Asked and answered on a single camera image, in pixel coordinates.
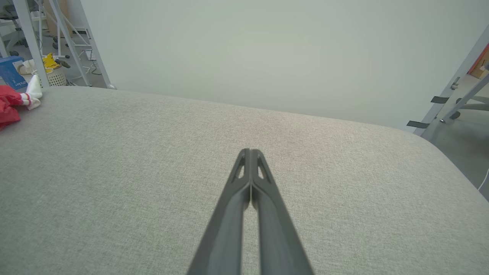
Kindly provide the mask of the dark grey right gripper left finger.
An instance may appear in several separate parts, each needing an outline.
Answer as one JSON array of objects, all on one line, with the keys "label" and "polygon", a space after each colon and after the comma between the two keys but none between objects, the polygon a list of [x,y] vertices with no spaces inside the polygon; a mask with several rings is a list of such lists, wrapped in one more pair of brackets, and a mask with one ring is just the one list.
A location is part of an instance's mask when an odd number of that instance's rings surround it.
[{"label": "dark grey right gripper left finger", "polygon": [[197,248],[189,275],[240,275],[243,214],[250,202],[250,149],[239,152]]}]

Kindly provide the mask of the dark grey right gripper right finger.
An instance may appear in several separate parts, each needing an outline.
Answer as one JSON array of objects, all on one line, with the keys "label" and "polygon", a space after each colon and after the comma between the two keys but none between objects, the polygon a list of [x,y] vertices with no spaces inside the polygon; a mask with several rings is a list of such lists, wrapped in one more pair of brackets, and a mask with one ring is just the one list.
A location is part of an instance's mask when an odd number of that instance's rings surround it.
[{"label": "dark grey right gripper right finger", "polygon": [[313,269],[260,150],[251,150],[252,204],[258,213],[262,275],[313,275]]}]

